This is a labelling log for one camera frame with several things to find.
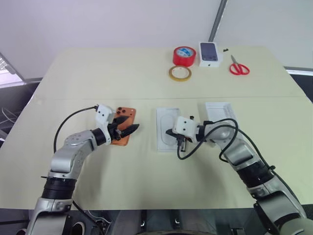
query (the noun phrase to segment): yellow tape roll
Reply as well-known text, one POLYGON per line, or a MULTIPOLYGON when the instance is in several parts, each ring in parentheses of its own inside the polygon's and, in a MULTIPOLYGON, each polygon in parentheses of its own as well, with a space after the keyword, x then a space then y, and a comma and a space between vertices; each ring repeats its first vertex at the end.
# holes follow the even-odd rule
POLYGON ((170 77, 177 82, 184 82, 190 79, 191 71, 185 66, 177 65, 168 71, 170 77))

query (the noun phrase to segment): cable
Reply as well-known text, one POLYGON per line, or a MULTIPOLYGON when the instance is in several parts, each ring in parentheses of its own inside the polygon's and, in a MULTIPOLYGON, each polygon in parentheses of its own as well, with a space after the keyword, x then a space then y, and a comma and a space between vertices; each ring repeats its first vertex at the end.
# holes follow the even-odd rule
POLYGON ((205 139, 207 139, 208 136, 211 135, 215 130, 217 130, 217 129, 219 129, 219 128, 222 128, 222 127, 228 127, 228 126, 229 126, 229 125, 220 125, 220 126, 217 126, 217 127, 213 128, 211 131, 209 131, 209 132, 204 136, 204 138, 202 138, 202 140, 197 144, 197 146, 196 146, 193 150, 191 150, 191 152, 188 153, 188 154, 187 154, 186 156, 184 156, 184 157, 181 157, 181 156, 179 155, 179 151, 180 151, 179 147, 180 147, 180 144, 181 144, 181 143, 179 143, 179 144, 178 144, 178 148, 177 148, 177 156, 178 156, 178 158, 179 158, 180 160, 185 160, 185 159, 189 158, 189 157, 190 157, 191 155, 193 155, 194 152, 196 152, 197 149, 203 144, 203 142, 205 141, 205 139))
POLYGON ((263 158, 261 152, 259 151, 258 147, 256 146, 256 144, 253 142, 253 140, 242 130, 238 129, 238 131, 244 135, 244 137, 246 137, 246 139, 251 143, 251 145, 253 146, 253 148, 255 149, 255 151, 257 152, 257 154, 259 155, 260 159, 264 162, 265 166, 270 169, 274 175, 276 175, 276 177, 285 185, 285 187, 290 191, 290 193, 294 196, 294 198, 299 202, 299 199, 297 198, 297 196, 294 194, 294 192, 292 191, 292 189, 289 187, 289 185, 274 171, 275 166, 269 166, 269 164, 267 163, 267 161, 265 161, 265 159, 263 158))
MULTIPOLYGON (((86 111, 86 110, 90 110, 90 109, 95 109, 95 110, 97 110, 97 108, 98 108, 98 106, 92 106, 92 107, 88 107, 88 108, 85 108, 85 109, 81 109, 81 110, 78 110, 78 111, 72 113, 72 114, 69 115, 66 119, 64 119, 64 121, 61 123, 61 125, 59 126, 59 128, 58 128, 58 130, 57 130, 57 132, 55 133, 55 136, 54 136, 54 141, 53 141, 53 152, 54 152, 54 153, 57 151, 56 144, 57 144, 57 138, 58 138, 59 132, 60 132, 62 126, 65 124, 65 122, 66 122, 70 117, 74 116, 74 115, 77 114, 77 113, 80 113, 80 112, 86 111)), ((87 214, 83 211, 83 209, 81 209, 81 208, 77 205, 77 203, 76 203, 74 200, 73 200, 73 205, 77 208, 77 210, 78 210, 81 214, 83 214, 88 220, 90 220, 93 224, 95 224, 95 225, 99 228, 101 235, 104 235, 103 230, 102 230, 102 228, 100 227, 100 225, 97 224, 97 222, 96 222, 93 218, 91 218, 89 215, 87 215, 87 214)))
POLYGON ((82 111, 86 111, 86 110, 89 110, 89 109, 95 109, 97 110, 98 106, 92 106, 92 107, 89 107, 89 108, 85 108, 85 109, 81 109, 81 110, 78 110, 74 113, 72 113, 71 115, 69 115, 66 119, 64 119, 64 121, 61 123, 61 125, 59 126, 57 132, 55 133, 55 136, 54 136, 54 141, 53 141, 53 152, 55 153, 57 151, 57 138, 58 138, 58 135, 59 135, 59 132, 62 128, 62 126, 64 125, 64 123, 72 116, 74 116, 75 114, 77 113, 80 113, 82 111))
POLYGON ((87 210, 87 211, 88 211, 88 213, 89 213, 92 217, 94 217, 94 218, 96 218, 96 219, 101 219, 101 220, 107 222, 108 224, 111 224, 111 222, 108 221, 106 218, 104 218, 104 217, 97 217, 97 216, 93 215, 89 210, 87 210))
POLYGON ((109 232, 110 226, 111 226, 111 224, 109 224, 108 227, 106 228, 106 233, 105 233, 105 235, 107 235, 107 233, 109 232))
MULTIPOLYGON (((222 155, 223 153, 233 144, 233 142, 235 141, 236 137, 237 137, 237 133, 238 133, 238 123, 235 119, 232 119, 232 118, 225 118, 225 119, 222 119, 222 120, 218 120, 216 122, 211 122, 211 124, 214 124, 214 123, 217 123, 217 122, 221 122, 221 121, 232 121, 234 124, 235 124, 235 133, 234 133, 234 136, 232 137, 231 141, 228 143, 228 145, 221 151, 220 155, 219 155, 219 159, 223 162, 227 162, 226 160, 224 160, 222 158, 222 155)), ((186 156, 184 157, 181 157, 179 152, 180 152, 180 145, 181 145, 181 141, 178 142, 178 147, 177 147, 177 157, 180 159, 180 160, 185 160, 187 158, 189 158, 191 155, 193 155, 197 149, 203 144, 203 142, 209 137, 209 135, 211 135, 215 130, 219 129, 219 128, 222 128, 222 127, 228 127, 228 126, 231 126, 231 125, 220 125, 220 126, 217 126, 215 128, 213 128, 211 131, 209 131, 203 138, 202 140, 200 140, 200 142, 197 144, 197 146, 191 150, 190 153, 188 153, 186 156)))
POLYGON ((96 221, 94 221, 89 215, 87 215, 77 204, 76 202, 73 201, 73 205, 77 208, 77 210, 84 215, 91 223, 93 223, 95 226, 98 227, 98 229, 100 230, 101 235, 104 235, 102 228, 100 227, 99 224, 97 224, 96 221))
MULTIPOLYGON (((260 159, 264 162, 265 166, 270 169, 272 171, 272 173, 283 183, 283 185, 285 185, 285 187, 290 191, 290 193, 292 194, 292 196, 299 202, 299 199, 297 198, 297 196, 294 194, 294 192, 292 191, 292 189, 289 187, 289 185, 274 171, 275 169, 275 166, 269 166, 269 164, 267 163, 267 161, 263 158, 260 150, 258 149, 258 147, 256 146, 256 144, 253 142, 253 140, 242 130, 240 130, 238 128, 238 123, 234 120, 234 123, 235 123, 235 127, 232 126, 232 125, 221 125, 221 126, 217 126, 215 128, 213 128, 211 131, 209 131, 205 136, 204 138, 197 144, 197 146, 189 153, 187 154, 185 157, 181 157, 179 155, 179 147, 181 145, 181 142, 179 143, 178 145, 178 148, 177 148, 177 156, 179 159, 181 160, 185 160, 187 158, 189 158, 202 144, 203 142, 205 141, 205 139, 207 139, 209 137, 209 135, 211 135, 214 131, 216 131, 217 129, 219 128, 222 128, 222 127, 229 127, 229 128, 232 128, 232 129, 235 129, 235 134, 234 134, 234 137, 236 138, 236 135, 238 133, 238 131, 244 135, 244 137, 246 137, 246 139, 251 143, 251 145, 253 146, 253 148, 255 149, 256 153, 259 155, 260 159)), ((221 156, 222 154, 227 150, 227 148, 229 148, 229 146, 234 142, 234 137, 232 138, 232 140, 229 142, 230 144, 228 144, 220 153, 219 155, 219 158, 221 159, 221 156)))
POLYGON ((8 119, 7 119, 7 120, 4 120, 4 121, 0 122, 0 124, 5 123, 5 122, 7 122, 7 121, 9 121, 9 120, 8 120, 8 119))
MULTIPOLYGON (((10 114, 12 114, 13 116, 15 116, 15 118, 17 118, 17 116, 16 116, 14 113, 12 113, 10 110, 8 110, 8 109, 6 109, 6 108, 5 108, 5 110, 8 111, 8 112, 9 112, 10 114)), ((11 119, 5 114, 5 112, 4 112, 4 110, 3 110, 3 107, 1 108, 1 111, 2 111, 2 114, 6 117, 6 119, 8 119, 8 121, 10 121, 10 122, 12 122, 12 123, 15 123, 15 121, 11 120, 11 119)))

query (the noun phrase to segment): red scissors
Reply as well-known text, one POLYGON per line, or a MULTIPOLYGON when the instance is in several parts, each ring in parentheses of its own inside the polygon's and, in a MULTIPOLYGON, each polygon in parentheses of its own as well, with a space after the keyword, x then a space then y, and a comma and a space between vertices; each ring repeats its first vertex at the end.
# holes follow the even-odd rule
POLYGON ((231 56, 231 59, 233 61, 233 64, 230 65, 229 71, 234 75, 247 75, 250 73, 250 69, 242 64, 239 64, 234 56, 231 56))

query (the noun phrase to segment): beige table surface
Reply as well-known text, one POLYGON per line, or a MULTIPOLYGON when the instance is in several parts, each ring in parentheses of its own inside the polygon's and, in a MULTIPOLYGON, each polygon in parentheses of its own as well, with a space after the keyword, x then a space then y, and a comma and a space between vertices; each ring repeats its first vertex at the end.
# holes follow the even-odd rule
MULTIPOLYGON (((261 53, 261 48, 241 47, 240 51, 243 57, 246 51, 251 50, 260 51, 263 57, 269 55, 266 49, 261 53)), ((208 101, 231 102, 241 129, 259 146, 268 163, 277 167, 277 172, 294 190, 302 204, 313 203, 313 106, 278 63, 275 66, 276 70, 274 68, 271 70, 284 84, 276 88, 279 95, 275 95, 272 87, 260 88, 265 87, 265 84, 271 84, 269 78, 277 84, 270 74, 269 77, 264 76, 262 81, 250 76, 249 78, 258 84, 254 87, 251 81, 244 77, 220 75, 215 80, 205 80, 200 78, 201 74, 204 76, 209 72, 198 71, 198 67, 193 67, 192 70, 198 71, 199 74, 193 75, 188 81, 190 90, 188 94, 183 92, 184 83, 172 82, 166 74, 161 77, 167 86, 173 88, 174 93, 178 95, 177 98, 172 97, 173 94, 170 94, 168 88, 156 92, 158 83, 154 84, 156 89, 150 87, 150 80, 144 76, 144 71, 142 74, 138 72, 134 79, 139 80, 140 77, 141 86, 146 89, 141 86, 133 87, 133 92, 129 93, 129 89, 125 87, 120 89, 119 93, 123 95, 118 97, 118 93, 114 92, 114 85, 118 80, 116 76, 114 79, 106 80, 107 85, 104 88, 106 92, 99 97, 101 89, 98 84, 104 84, 102 79, 105 80, 96 76, 101 69, 92 69, 92 65, 89 64, 85 67, 86 72, 79 75, 74 70, 81 68, 73 64, 71 69, 76 74, 76 82, 73 77, 64 76, 61 72, 70 71, 70 68, 67 68, 72 63, 70 55, 75 55, 72 59, 76 60, 75 57, 81 51, 71 49, 56 59, 0 149, 0 208, 34 208, 45 184, 45 180, 40 176, 47 175, 56 129, 68 114, 97 103, 112 108, 119 106, 136 108, 135 122, 140 123, 140 127, 131 136, 127 146, 100 146, 87 158, 74 193, 74 199, 84 209, 252 207, 253 199, 236 172, 228 164, 219 161, 217 147, 205 144, 193 157, 185 161, 180 161, 175 153, 157 152, 156 108, 178 107, 182 115, 186 117, 194 115, 196 120, 203 121, 207 119, 204 103, 208 101), (69 61, 67 66, 64 65, 65 57, 69 61), (86 77, 87 71, 90 76, 89 82, 85 83, 83 78, 86 77), (198 77, 203 82, 202 86, 195 82, 198 77), (220 95, 213 89, 215 83, 216 87, 222 85, 219 79, 233 81, 232 87, 224 86, 220 95), (240 79, 245 79, 256 94, 253 95, 250 89, 247 91, 241 89, 244 94, 239 95, 236 89, 240 88, 234 82, 236 79, 239 83, 242 83, 240 79), (85 93, 81 92, 83 87, 86 88, 85 93), (195 92, 195 88, 201 87, 198 93, 195 92), (206 87, 209 87, 210 92, 216 97, 210 94, 205 96, 206 87), (225 91, 232 93, 233 97, 225 95, 225 91)), ((106 50, 83 49, 83 51, 91 55, 91 51, 98 54, 98 51, 106 50)), ((148 57, 154 50, 142 49, 142 53, 145 51, 148 57)), ((269 58, 273 63, 276 61, 272 56, 269 58)), ((171 63, 156 65, 155 71, 158 73, 158 69, 166 70, 170 65, 171 63)), ((114 74, 114 69, 110 67, 115 67, 116 73, 121 73, 118 70, 120 64, 112 63, 111 66, 105 67, 110 70, 111 75, 114 74)), ((57 146, 60 147, 65 137, 74 132, 94 128, 94 114, 93 111, 87 111, 72 117, 60 132, 57 146)))
POLYGON ((304 96, 284 67, 265 47, 229 47, 219 68, 199 67, 178 83, 169 79, 173 48, 68 49, 52 63, 38 98, 48 99, 170 99, 206 97, 304 96), (251 73, 229 72, 234 55, 251 73))

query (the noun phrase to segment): scissors handle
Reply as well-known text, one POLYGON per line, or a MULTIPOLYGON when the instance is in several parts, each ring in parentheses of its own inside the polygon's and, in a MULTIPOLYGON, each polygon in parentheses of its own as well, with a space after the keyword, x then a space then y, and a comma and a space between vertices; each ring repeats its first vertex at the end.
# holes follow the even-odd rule
POLYGON ((242 64, 231 64, 229 71, 234 75, 247 75, 250 73, 250 69, 242 64))

